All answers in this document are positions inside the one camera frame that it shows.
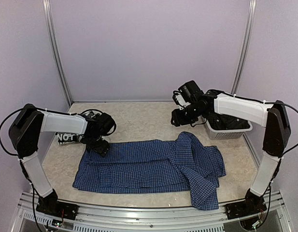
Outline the white plastic laundry basket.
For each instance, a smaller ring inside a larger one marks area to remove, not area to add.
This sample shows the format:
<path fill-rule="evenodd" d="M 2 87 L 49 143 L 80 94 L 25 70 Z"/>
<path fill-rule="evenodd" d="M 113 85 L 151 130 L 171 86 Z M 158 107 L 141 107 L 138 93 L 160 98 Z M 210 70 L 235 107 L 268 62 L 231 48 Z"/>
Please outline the white plastic laundry basket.
<path fill-rule="evenodd" d="M 226 140 L 226 139 L 238 139 L 246 132 L 249 132 L 253 129 L 253 126 L 250 121 L 234 118 L 231 121 L 231 125 L 235 126 L 235 129 L 226 129 L 226 130 L 215 130 L 211 127 L 210 123 L 206 121 L 205 129 L 211 140 Z"/>

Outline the blue checked long sleeve shirt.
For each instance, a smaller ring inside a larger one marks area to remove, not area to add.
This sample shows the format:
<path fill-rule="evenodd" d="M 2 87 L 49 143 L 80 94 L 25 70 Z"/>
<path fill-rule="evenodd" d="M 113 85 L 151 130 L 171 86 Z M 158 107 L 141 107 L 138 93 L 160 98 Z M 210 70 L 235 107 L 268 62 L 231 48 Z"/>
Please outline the blue checked long sleeve shirt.
<path fill-rule="evenodd" d="M 86 149 L 73 187 L 107 194 L 189 191 L 193 207 L 215 210 L 225 175 L 219 149 L 184 131 L 173 141 L 112 143 L 105 156 Z"/>

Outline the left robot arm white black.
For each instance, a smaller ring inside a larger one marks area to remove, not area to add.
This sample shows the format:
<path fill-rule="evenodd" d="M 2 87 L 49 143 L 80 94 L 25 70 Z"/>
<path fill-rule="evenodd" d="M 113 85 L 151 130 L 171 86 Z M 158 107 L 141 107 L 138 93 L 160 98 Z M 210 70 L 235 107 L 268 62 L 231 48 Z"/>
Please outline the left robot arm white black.
<path fill-rule="evenodd" d="M 38 157 L 41 134 L 60 132 L 80 136 L 82 144 L 104 157 L 110 148 L 104 137 L 116 130 L 115 120 L 94 109 L 71 114 L 41 109 L 33 104 L 26 104 L 15 111 L 15 115 L 8 135 L 16 156 L 39 197 L 39 206 L 51 215 L 57 215 L 62 205 Z"/>

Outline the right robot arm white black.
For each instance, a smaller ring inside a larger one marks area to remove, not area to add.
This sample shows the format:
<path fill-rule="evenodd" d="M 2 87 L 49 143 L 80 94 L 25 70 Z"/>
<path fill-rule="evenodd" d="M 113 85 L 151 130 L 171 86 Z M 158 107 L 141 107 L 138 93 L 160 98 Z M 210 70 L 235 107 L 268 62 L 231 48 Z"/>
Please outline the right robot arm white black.
<path fill-rule="evenodd" d="M 174 90 L 172 99 L 178 108 L 172 111 L 170 121 L 176 127 L 216 114 L 243 119 L 263 129 L 261 161 L 241 204 L 245 214 L 252 214 L 263 203 L 265 192 L 280 170 L 291 135 L 282 101 L 252 100 L 217 89 L 202 91 L 193 80 Z"/>

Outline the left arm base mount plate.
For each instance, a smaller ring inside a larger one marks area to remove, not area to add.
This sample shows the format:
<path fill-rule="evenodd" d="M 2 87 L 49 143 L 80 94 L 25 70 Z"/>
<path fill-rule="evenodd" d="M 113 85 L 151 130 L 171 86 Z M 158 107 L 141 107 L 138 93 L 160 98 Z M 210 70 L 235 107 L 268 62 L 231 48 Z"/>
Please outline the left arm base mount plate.
<path fill-rule="evenodd" d="M 65 203 L 60 201 L 54 202 L 38 202 L 36 210 L 38 212 L 59 217 L 62 219 L 75 220 L 78 213 L 79 206 L 72 203 Z"/>

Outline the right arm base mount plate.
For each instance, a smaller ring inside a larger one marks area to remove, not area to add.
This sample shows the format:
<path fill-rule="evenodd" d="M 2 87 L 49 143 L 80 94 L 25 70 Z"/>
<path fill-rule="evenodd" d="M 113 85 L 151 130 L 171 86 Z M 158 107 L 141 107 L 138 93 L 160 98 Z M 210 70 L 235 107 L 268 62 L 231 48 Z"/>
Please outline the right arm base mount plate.
<path fill-rule="evenodd" d="M 267 206 L 264 202 L 257 206 L 248 205 L 246 201 L 240 201 L 236 203 L 228 203 L 225 205 L 226 214 L 228 219 L 236 219 L 245 216 L 250 216 L 253 214 L 260 213 L 261 211 L 266 211 Z"/>

